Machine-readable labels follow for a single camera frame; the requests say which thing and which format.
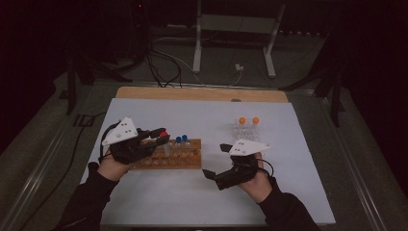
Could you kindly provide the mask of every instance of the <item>floor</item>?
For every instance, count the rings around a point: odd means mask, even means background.
[[[165,32],[166,29],[158,29],[157,34]],[[156,37],[153,47],[176,58],[178,66],[154,56],[158,53],[152,54],[152,62],[164,78],[162,83],[177,76],[180,68],[183,88],[275,90],[285,87],[307,75],[324,44],[324,38],[279,35],[272,50],[277,76],[269,78],[261,50],[267,38],[243,38],[242,42],[236,41],[236,38],[221,39],[216,34],[209,33],[206,38],[214,36],[213,40],[203,42],[201,72],[194,75],[190,70],[194,48],[194,41],[191,39],[193,32],[186,31],[182,38],[174,38],[175,34],[172,33],[167,32],[166,37]],[[234,69],[235,64],[241,64],[243,71]],[[97,80],[93,86],[83,86],[78,82],[79,100],[71,115],[65,114],[66,100],[59,99],[60,93],[66,90],[66,74],[58,78],[55,82],[55,95],[43,105],[0,156],[0,220],[4,220],[1,225],[6,225],[0,227],[14,227],[3,230],[15,230],[23,225],[23,230],[49,230],[58,222],[65,203],[86,169],[89,154],[103,122],[103,116],[100,116],[91,127],[82,131],[81,127],[73,126],[77,115],[106,112],[110,100],[121,86],[157,86],[147,62],[123,74],[133,80],[129,84],[116,82],[100,73],[95,75]],[[287,95],[295,108],[337,221],[336,224],[322,226],[321,230],[406,230],[407,199],[399,190],[348,91],[342,90],[344,111],[339,114],[341,127],[336,128],[327,113],[330,97],[313,96],[316,83],[287,92]],[[179,79],[169,87],[179,88]],[[71,161],[69,173],[47,198],[62,179]],[[102,230],[131,228],[103,226]]]

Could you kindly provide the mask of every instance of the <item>white board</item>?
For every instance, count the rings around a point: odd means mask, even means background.
[[[296,195],[317,224],[334,223],[333,213],[291,103],[219,102],[154,99],[113,99],[89,161],[97,162],[103,132],[130,116],[136,127],[165,127],[172,139],[201,139],[202,167],[216,173],[230,169],[231,160],[219,149],[233,144],[234,119],[260,119],[263,152],[273,164],[282,192]],[[88,177],[85,170],[82,182]],[[131,170],[114,189],[104,210],[103,224],[151,226],[260,225],[265,216],[240,188],[219,191],[201,169]]]

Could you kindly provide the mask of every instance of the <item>person's right hand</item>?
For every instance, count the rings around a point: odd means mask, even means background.
[[[255,158],[262,160],[261,153],[255,153]],[[264,162],[258,161],[258,167],[264,168]],[[264,201],[272,192],[272,185],[268,180],[268,175],[263,171],[258,171],[255,177],[245,183],[240,183],[239,187],[243,189],[256,203]]]

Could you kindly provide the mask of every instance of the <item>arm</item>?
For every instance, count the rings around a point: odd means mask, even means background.
[[[255,154],[262,159],[261,153]],[[274,177],[259,171],[255,177],[240,187],[261,207],[266,216],[266,223],[272,230],[280,231],[318,231],[306,207],[294,195],[279,190]]]
[[[54,230],[99,230],[102,211],[119,179],[129,169],[110,155],[101,165],[89,163],[87,181],[78,186]]]

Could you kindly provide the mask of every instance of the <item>dark background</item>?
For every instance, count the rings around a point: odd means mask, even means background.
[[[208,1],[203,12],[269,14],[251,10],[252,1]],[[72,44],[115,62],[118,41],[127,39],[113,24],[125,23],[132,4],[135,23],[166,26],[195,23],[195,1],[3,1],[0,5],[1,152],[54,93],[53,80],[66,72]],[[268,6],[268,1],[260,1]],[[408,194],[408,3],[399,1],[291,1],[280,30],[326,37],[311,72],[345,64],[344,87],[371,129],[401,188]],[[133,53],[141,52],[140,46]]]

